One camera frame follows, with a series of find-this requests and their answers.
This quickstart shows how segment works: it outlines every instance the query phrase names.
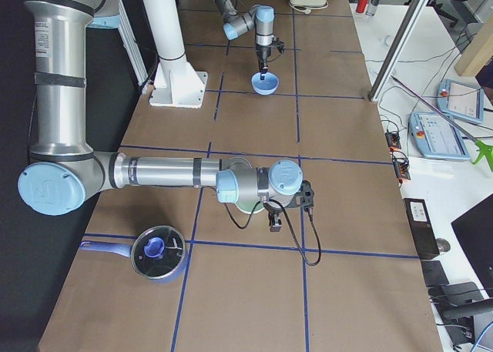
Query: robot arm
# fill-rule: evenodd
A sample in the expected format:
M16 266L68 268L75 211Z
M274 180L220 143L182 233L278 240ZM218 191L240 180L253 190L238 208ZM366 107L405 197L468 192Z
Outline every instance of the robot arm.
M259 72L263 80L269 70L269 57L272 49L284 53L284 43L273 34L274 10L265 5L254 5L243 15L234 8L231 0L214 0L223 16L223 30L229 40L234 40L245 32L255 29L255 53Z
M215 186L219 202L235 203L247 212L258 201L275 212L270 199L300 206L293 198L302 190L303 173L290 160L254 169L241 158L148 158L93 151L86 142L86 26L98 8L113 17L115 3L118 9L118 0L25 0L35 18L39 140L30 149L38 162L18 179L23 200L40 213L61 215L98 192L126 185Z

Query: white pillar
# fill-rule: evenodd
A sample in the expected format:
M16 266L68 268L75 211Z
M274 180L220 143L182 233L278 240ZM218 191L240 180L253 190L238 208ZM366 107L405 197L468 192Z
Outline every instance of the white pillar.
M199 108L207 73L196 72L186 61L175 0L143 1L160 57L151 105Z

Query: blue joint cap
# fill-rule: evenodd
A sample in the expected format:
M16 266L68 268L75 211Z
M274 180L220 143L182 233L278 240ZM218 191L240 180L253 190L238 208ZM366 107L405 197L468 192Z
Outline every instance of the blue joint cap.
M303 172L295 162L282 159L270 167L269 182L279 194L292 196L300 190Z
M90 28L118 28L120 26L120 15L110 15L108 17L95 17L91 23Z
M261 22L272 22L274 20L274 8L261 5L257 8L257 19Z
M236 203L240 198L238 180L233 171L225 169L216 174L217 200L221 203Z
M230 23L225 23L223 25L223 31L226 34L228 40L234 40L238 37L238 32Z
M28 166L18 178L17 187L28 206L50 216L76 210L86 200L82 181L56 163L39 162Z

